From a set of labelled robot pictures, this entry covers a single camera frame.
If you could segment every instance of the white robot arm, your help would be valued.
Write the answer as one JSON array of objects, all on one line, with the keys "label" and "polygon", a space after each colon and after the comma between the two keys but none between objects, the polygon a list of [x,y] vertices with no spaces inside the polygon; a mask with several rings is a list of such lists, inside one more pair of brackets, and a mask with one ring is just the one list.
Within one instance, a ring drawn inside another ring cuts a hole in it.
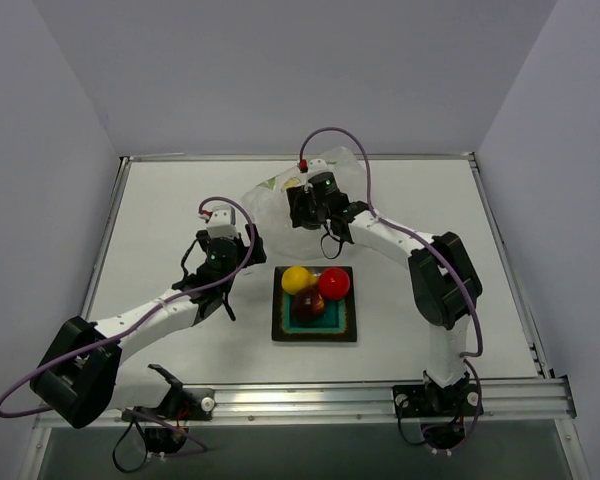
[{"label": "white robot arm", "polygon": [[[430,324],[425,381],[433,382],[439,390],[466,382],[467,369],[461,354],[466,351],[469,312],[448,272],[419,241],[387,227],[366,203],[350,202],[324,160],[313,159],[299,168],[306,174],[305,181],[287,190],[293,226],[326,228],[341,243],[364,245],[408,268],[416,305]],[[393,221],[391,224],[403,227]],[[406,227],[402,230],[415,232],[445,256],[475,305],[482,285],[457,235],[448,232],[438,237]]]},{"label": "white robot arm", "polygon": [[106,342],[86,355],[46,369],[30,382],[32,390],[73,427],[88,425],[105,410],[131,406],[161,408],[167,417],[171,408],[179,408],[185,400],[197,404],[204,412],[213,408],[211,398],[204,394],[191,397],[191,393],[182,389],[182,384],[159,365],[149,365],[155,378],[147,384],[116,384],[122,363],[166,335],[197,325],[221,306],[235,320],[228,303],[233,279],[223,279],[243,262],[249,266],[266,261],[262,239],[255,225],[255,236],[247,230],[253,246],[247,258],[249,249],[236,230],[232,207],[214,208],[206,220],[206,229],[196,234],[196,242],[206,258],[195,273],[185,274],[155,300],[126,313],[95,322],[74,317],[61,327],[41,365],[86,345]]}]

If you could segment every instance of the white wall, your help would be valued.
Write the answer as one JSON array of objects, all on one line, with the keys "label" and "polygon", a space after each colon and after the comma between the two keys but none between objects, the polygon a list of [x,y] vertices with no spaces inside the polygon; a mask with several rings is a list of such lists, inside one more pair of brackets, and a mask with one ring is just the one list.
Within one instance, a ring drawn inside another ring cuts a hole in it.
[{"label": "white wall", "polygon": [[555,4],[34,2],[120,154],[475,150]]},{"label": "white wall", "polygon": [[[0,0],[0,392],[37,365],[79,312],[117,159],[28,0]],[[37,405],[28,387],[9,409]],[[0,480],[32,420],[0,419]]]},{"label": "white wall", "polygon": [[478,158],[600,479],[600,0],[558,1]]}]

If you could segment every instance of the black cable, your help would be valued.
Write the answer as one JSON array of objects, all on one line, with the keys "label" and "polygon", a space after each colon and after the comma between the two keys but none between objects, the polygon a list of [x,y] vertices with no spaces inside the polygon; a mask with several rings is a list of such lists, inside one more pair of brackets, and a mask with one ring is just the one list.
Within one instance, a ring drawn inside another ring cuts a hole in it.
[{"label": "black cable", "polygon": [[[120,465],[118,463],[118,459],[116,458],[116,450],[118,449],[118,447],[120,446],[120,444],[122,443],[122,441],[126,438],[126,436],[129,435],[129,432],[131,431],[131,427],[133,427],[134,425],[135,425],[136,429],[138,430],[138,433],[140,434],[140,438],[142,438],[142,444],[144,445],[144,458],[142,459],[142,463],[140,463],[140,465],[138,465],[137,467],[126,469],[126,468],[124,468],[122,465]],[[138,420],[136,420],[134,418],[129,423],[129,426],[127,427],[127,429],[124,431],[124,433],[122,434],[122,436],[118,440],[118,443],[116,443],[116,446],[113,447],[113,451],[111,452],[111,458],[113,459],[113,465],[116,467],[116,469],[119,472],[122,472],[122,473],[135,473],[138,470],[140,470],[142,467],[144,467],[144,464],[147,462],[147,455],[148,454],[149,454],[149,451],[147,450],[147,440],[144,437],[144,432],[142,431],[142,427],[138,423]]]},{"label": "black cable", "polygon": [[[336,238],[330,231],[329,231],[329,227],[327,227],[325,225],[324,227],[327,230],[327,233],[325,233],[322,238],[320,239],[320,250],[322,250],[322,255],[324,255],[324,258],[326,258],[327,260],[335,260],[336,258],[338,258],[340,256],[340,254],[342,253],[342,246],[344,245],[344,240],[340,240],[338,238]],[[338,253],[335,254],[335,256],[333,257],[329,257],[326,253],[324,253],[324,239],[329,237],[331,240],[334,240],[336,242],[338,242]]]},{"label": "black cable", "polygon": [[185,267],[184,264],[187,262],[187,259],[189,258],[189,255],[191,254],[193,247],[196,246],[196,243],[198,243],[197,238],[193,241],[191,246],[189,248],[187,248],[187,251],[184,252],[184,256],[182,257],[182,260],[180,260],[180,268],[182,268],[182,272],[184,273],[183,280],[189,276],[189,270],[187,270],[187,267]]},{"label": "black cable", "polygon": [[222,304],[224,305],[224,308],[227,311],[227,315],[229,315],[229,318],[231,319],[231,321],[235,322],[236,321],[236,314],[233,313],[233,308],[231,308],[231,305],[229,305],[229,292],[226,292],[222,296]]},{"label": "black cable", "polygon": [[398,416],[398,432],[400,432],[400,436],[406,442],[407,445],[411,447],[422,447],[427,444],[426,440],[412,442],[405,436],[404,432],[402,431],[402,407],[404,406],[405,402],[407,402],[406,398],[400,402],[400,405],[398,405],[398,410],[396,412],[396,415]]},{"label": "black cable", "polygon": [[398,409],[396,412],[396,416],[398,417],[398,432],[400,433],[400,436],[402,437],[402,439],[405,441],[405,443],[411,447],[422,447],[424,445],[429,445],[432,448],[438,448],[436,447],[436,445],[434,444],[434,436],[433,433],[441,428],[449,428],[452,427],[454,425],[457,424],[458,420],[460,419],[460,412],[462,411],[462,403],[458,406],[458,411],[455,415],[455,417],[453,417],[453,419],[451,421],[449,421],[448,423],[444,423],[441,425],[431,425],[429,427],[426,427],[426,429],[422,432],[422,437],[423,440],[420,440],[418,442],[413,442],[411,440],[409,440],[404,432],[402,431],[402,407],[405,404],[405,402],[407,402],[408,399],[404,399],[403,401],[400,402],[400,404],[398,405]]}]

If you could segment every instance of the plastic fruit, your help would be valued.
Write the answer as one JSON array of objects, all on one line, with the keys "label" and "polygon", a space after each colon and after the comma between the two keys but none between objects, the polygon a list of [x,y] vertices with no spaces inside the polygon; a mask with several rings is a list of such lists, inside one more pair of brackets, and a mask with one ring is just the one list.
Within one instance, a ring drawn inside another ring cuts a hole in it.
[{"label": "plastic fruit", "polygon": [[300,322],[310,322],[324,313],[325,301],[315,287],[298,292],[291,304],[291,315]]},{"label": "plastic fruit", "polygon": [[330,267],[320,274],[318,288],[327,300],[342,300],[349,293],[351,279],[343,269]]},{"label": "plastic fruit", "polygon": [[318,283],[318,279],[304,267],[289,267],[282,274],[282,289],[289,295],[295,295],[300,290],[312,287]]}]

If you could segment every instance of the square tray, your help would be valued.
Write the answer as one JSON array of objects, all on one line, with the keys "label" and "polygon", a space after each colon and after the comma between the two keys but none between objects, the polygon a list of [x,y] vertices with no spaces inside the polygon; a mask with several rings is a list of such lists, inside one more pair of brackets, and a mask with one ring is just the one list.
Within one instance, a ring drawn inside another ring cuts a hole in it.
[{"label": "square tray", "polygon": [[[276,342],[356,342],[356,307],[354,301],[353,269],[342,268],[351,281],[347,296],[339,301],[325,300],[325,312],[311,323],[300,323],[291,315],[293,296],[282,289],[282,274],[289,267],[276,267],[273,274],[273,312],[271,339]],[[330,267],[305,267],[312,274]]]}]

